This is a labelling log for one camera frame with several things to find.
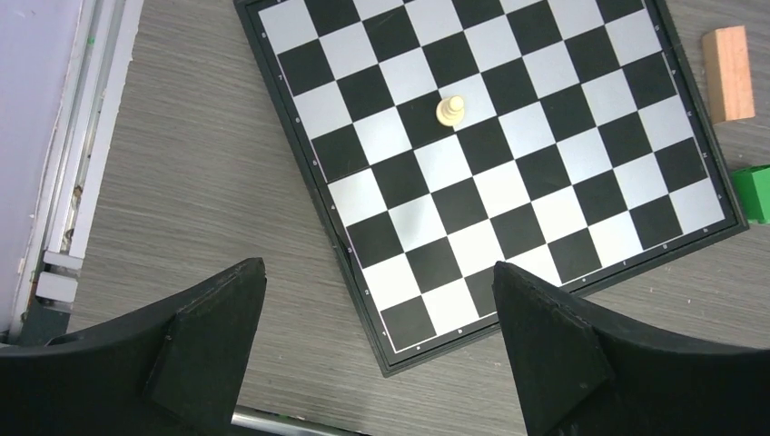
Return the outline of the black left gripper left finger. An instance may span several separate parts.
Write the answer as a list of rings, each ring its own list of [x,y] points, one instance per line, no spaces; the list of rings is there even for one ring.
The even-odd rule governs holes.
[[[266,291],[248,258],[39,346],[1,351],[4,435],[223,435]]]

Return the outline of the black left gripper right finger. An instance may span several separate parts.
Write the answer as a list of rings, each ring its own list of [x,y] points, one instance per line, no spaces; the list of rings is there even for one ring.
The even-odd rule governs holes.
[[[769,353],[670,332],[499,262],[493,292],[531,435],[766,435]]]

